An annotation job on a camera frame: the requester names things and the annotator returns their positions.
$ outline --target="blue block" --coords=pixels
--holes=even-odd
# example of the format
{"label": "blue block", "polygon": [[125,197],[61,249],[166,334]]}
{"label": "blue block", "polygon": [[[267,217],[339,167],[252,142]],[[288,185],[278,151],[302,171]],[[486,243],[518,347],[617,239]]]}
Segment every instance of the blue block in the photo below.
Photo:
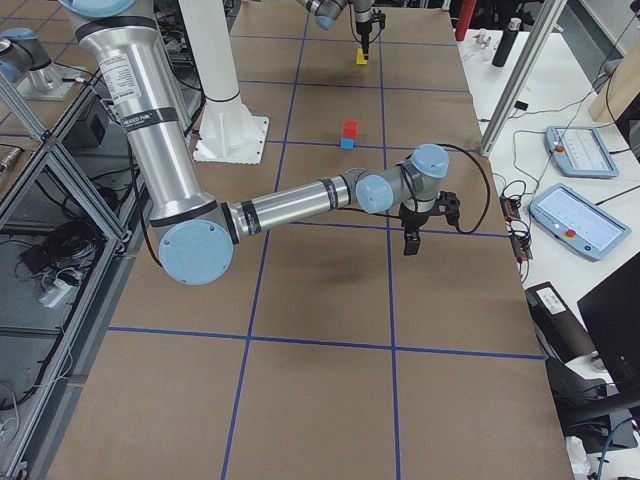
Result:
{"label": "blue block", "polygon": [[350,138],[341,138],[340,139],[340,148],[344,148],[345,150],[353,150],[356,146],[356,141]]}

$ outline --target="black bottle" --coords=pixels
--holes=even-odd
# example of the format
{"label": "black bottle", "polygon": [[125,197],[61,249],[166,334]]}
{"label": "black bottle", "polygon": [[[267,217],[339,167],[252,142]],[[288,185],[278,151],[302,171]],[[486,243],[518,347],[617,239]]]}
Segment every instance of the black bottle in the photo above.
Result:
{"label": "black bottle", "polygon": [[519,18],[511,19],[509,25],[507,25],[507,28],[502,33],[502,39],[500,40],[496,54],[493,56],[493,60],[491,61],[492,65],[496,67],[504,67],[504,64],[507,63],[507,57],[509,56],[509,52],[511,52],[511,47],[513,47],[513,44],[516,41],[516,36],[520,30],[521,23],[522,20]]}

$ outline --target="toy block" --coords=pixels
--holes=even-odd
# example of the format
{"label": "toy block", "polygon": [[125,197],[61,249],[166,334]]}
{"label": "toy block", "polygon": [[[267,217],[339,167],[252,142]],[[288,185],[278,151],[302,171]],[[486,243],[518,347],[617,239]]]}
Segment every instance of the toy block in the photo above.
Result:
{"label": "toy block", "polygon": [[353,148],[356,146],[356,142],[355,140],[352,140],[351,138],[341,138],[340,139],[340,148],[343,148],[345,150],[353,150]]}
{"label": "toy block", "polygon": [[364,52],[362,51],[362,47],[358,48],[358,53],[356,53],[356,65],[367,65],[369,60],[364,58]]}
{"label": "toy block", "polygon": [[345,120],[342,125],[342,138],[348,138],[354,140],[358,137],[358,121],[357,120]]}

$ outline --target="label on robot arm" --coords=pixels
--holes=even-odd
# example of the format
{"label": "label on robot arm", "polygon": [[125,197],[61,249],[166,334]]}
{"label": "label on robot arm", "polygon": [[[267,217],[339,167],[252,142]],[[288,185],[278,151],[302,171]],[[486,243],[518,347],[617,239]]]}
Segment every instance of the label on robot arm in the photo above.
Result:
{"label": "label on robot arm", "polygon": [[142,95],[126,53],[103,60],[100,62],[100,70],[115,105]]}
{"label": "label on robot arm", "polygon": [[544,303],[544,306],[547,307],[547,310],[549,310],[551,315],[556,315],[566,310],[560,299],[556,296],[555,292],[551,288],[542,288],[538,290],[537,293],[538,297],[540,297],[540,300],[542,300],[542,303]]}

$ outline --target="yellow block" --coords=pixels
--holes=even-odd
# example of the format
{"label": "yellow block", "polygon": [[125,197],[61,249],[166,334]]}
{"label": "yellow block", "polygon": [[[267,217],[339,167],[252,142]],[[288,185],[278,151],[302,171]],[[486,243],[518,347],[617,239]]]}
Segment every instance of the yellow block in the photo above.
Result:
{"label": "yellow block", "polygon": [[369,63],[369,60],[364,58],[364,52],[362,51],[362,47],[358,47],[358,53],[356,54],[356,65],[366,65]]}

